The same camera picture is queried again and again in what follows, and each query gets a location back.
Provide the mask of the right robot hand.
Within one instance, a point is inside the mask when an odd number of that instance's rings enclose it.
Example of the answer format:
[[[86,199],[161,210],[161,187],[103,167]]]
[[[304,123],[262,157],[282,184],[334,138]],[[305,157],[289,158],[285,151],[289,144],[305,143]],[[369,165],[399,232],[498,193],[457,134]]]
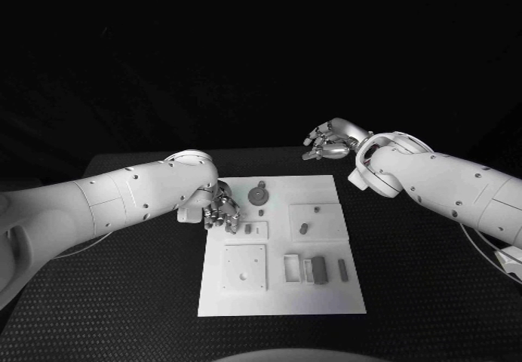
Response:
[[[357,152],[366,140],[373,136],[370,131],[343,118],[333,118],[311,130],[302,144],[311,149],[302,154],[302,160],[340,159],[350,151]]]

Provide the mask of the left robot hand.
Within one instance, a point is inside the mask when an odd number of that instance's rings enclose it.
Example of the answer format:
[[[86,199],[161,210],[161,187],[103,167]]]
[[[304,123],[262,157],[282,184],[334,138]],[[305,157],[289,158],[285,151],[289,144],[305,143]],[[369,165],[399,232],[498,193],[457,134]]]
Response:
[[[240,208],[232,199],[232,189],[224,181],[219,180],[207,192],[211,199],[201,208],[204,229],[222,226],[224,232],[233,235],[239,226]]]

